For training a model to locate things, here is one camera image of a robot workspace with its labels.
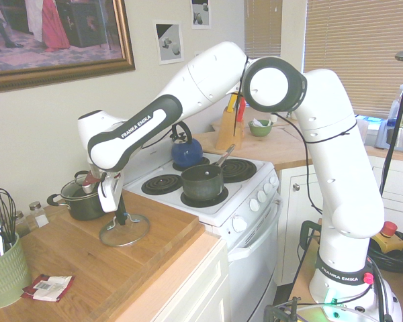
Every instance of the small bowl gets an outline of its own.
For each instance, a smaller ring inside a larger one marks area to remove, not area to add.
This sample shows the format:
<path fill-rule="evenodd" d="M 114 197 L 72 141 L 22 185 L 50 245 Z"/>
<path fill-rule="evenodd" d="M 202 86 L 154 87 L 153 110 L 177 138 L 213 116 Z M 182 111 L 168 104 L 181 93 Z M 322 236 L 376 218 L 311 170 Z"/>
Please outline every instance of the small bowl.
<path fill-rule="evenodd" d="M 249 130 L 251 131 L 253 136 L 266 136 L 267 134 L 269 134 L 273 124 L 266 126 L 267 124 L 269 124 L 269 121 L 267 121 L 266 119 L 259 119 L 258 122 L 260 122 L 264 126 L 254 126 L 252 121 L 248 123 Z"/>

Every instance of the painting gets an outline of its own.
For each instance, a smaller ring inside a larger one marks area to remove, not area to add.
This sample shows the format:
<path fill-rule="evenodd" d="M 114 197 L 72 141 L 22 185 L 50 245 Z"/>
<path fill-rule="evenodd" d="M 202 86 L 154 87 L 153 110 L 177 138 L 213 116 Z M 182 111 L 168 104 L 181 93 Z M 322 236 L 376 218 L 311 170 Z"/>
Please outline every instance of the painting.
<path fill-rule="evenodd" d="M 181 23 L 178 21 L 153 21 L 159 63 L 183 62 Z"/>
<path fill-rule="evenodd" d="M 210 0 L 189 0 L 191 4 L 191 27 L 193 29 L 210 29 L 212 8 Z"/>
<path fill-rule="evenodd" d="M 0 0 L 0 91 L 134 69 L 124 0 Z"/>

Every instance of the window blind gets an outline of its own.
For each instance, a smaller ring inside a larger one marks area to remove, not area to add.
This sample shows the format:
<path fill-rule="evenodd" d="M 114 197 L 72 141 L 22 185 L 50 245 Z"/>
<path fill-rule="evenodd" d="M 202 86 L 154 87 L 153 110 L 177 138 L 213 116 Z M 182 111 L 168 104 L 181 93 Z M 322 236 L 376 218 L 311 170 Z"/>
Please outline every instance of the window blind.
<path fill-rule="evenodd" d="M 308 0 L 304 71 L 341 79 L 356 114 L 386 119 L 403 84 L 403 0 Z"/>
<path fill-rule="evenodd" d="M 250 58 L 281 55 L 282 0 L 246 0 L 244 48 Z"/>

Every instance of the gold picture frame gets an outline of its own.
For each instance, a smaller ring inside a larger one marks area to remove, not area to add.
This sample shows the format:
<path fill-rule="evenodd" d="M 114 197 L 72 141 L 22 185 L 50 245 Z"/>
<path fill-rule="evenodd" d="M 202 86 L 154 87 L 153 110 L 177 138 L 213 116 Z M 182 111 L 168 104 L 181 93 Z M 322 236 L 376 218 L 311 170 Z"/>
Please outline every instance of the gold picture frame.
<path fill-rule="evenodd" d="M 112 2 L 122 53 L 121 58 L 19 70 L 1 70 L 0 92 L 135 70 L 124 0 L 112 0 Z"/>

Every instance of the red emergency stop button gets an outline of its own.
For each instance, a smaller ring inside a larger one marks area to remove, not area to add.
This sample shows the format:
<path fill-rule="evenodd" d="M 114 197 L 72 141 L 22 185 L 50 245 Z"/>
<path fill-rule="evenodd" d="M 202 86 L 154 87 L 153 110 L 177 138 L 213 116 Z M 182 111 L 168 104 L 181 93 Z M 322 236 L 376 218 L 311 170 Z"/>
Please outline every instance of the red emergency stop button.
<path fill-rule="evenodd" d="M 386 221 L 382 227 L 381 234 L 385 237 L 393 236 L 397 231 L 397 225 L 391 221 Z"/>
<path fill-rule="evenodd" d="M 372 273 L 364 273 L 363 281 L 366 284 L 373 284 L 373 274 Z"/>

